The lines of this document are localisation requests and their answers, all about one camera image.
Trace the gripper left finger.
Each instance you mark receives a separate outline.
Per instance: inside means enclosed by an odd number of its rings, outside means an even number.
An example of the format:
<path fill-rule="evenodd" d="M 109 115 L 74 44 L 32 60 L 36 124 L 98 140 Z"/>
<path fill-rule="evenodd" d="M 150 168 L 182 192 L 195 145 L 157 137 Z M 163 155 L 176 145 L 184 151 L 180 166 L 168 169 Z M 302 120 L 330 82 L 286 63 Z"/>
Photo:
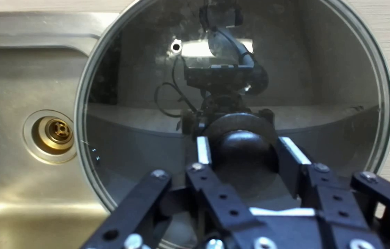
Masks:
<path fill-rule="evenodd" d="M 268 226 L 252 214 L 235 189 L 207 164 L 185 170 L 186 186 L 155 169 L 119 202 L 80 249 L 159 249 L 174 214 L 189 212 L 198 232 L 195 249 L 265 249 Z"/>

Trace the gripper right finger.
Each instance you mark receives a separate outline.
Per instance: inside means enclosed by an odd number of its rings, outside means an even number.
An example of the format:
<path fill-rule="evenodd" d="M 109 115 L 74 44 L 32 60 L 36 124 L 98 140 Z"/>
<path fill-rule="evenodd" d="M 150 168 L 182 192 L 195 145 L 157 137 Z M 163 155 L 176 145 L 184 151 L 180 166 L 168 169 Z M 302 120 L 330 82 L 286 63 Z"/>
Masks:
<path fill-rule="evenodd" d="M 342 186 L 288 137 L 277 140 L 278 174 L 301 206 L 318 215 L 323 249 L 390 249 L 390 181 L 368 171 Z"/>

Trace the glass pot lid black knob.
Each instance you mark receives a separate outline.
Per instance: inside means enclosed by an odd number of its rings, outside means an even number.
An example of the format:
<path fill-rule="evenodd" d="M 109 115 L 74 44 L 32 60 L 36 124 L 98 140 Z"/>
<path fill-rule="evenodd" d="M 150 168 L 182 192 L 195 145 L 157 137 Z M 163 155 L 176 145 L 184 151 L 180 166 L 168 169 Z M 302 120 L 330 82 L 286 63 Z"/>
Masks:
<path fill-rule="evenodd" d="M 136 0 L 76 100 L 82 249 L 389 249 L 390 74 L 344 0 Z"/>

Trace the steel pot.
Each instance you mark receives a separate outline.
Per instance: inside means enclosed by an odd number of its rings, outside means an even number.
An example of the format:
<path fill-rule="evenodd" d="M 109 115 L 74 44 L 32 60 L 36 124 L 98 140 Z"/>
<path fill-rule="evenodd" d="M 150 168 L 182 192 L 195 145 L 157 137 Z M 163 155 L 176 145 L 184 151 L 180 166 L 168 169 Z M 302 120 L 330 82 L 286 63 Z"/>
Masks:
<path fill-rule="evenodd" d="M 157 168 L 184 187 L 201 137 L 248 205 L 296 207 L 273 163 L 278 138 L 344 183 L 375 170 L 390 132 L 388 84 L 344 0 L 136 0 L 81 77 L 78 154 L 110 211 Z"/>

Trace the brass sink drain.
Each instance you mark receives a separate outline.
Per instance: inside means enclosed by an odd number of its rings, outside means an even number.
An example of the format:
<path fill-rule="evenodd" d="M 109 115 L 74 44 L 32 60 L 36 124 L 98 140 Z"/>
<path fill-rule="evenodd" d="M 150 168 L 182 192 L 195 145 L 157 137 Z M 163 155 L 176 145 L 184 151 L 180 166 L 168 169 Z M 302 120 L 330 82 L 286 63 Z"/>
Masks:
<path fill-rule="evenodd" d="M 27 151 L 40 162 L 59 165 L 76 156 L 73 122 L 60 112 L 43 109 L 29 115 L 22 138 Z"/>

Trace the stainless steel sink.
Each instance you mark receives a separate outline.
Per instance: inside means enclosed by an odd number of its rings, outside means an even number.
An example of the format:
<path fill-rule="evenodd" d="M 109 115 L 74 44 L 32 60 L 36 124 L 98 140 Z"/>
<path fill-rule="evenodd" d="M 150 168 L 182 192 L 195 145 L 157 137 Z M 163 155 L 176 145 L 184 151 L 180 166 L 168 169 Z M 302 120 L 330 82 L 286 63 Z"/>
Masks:
<path fill-rule="evenodd" d="M 78 249 L 105 219 L 76 156 L 38 161 L 22 127 L 43 109 L 73 122 L 88 56 L 117 16 L 0 12 L 0 249 Z"/>

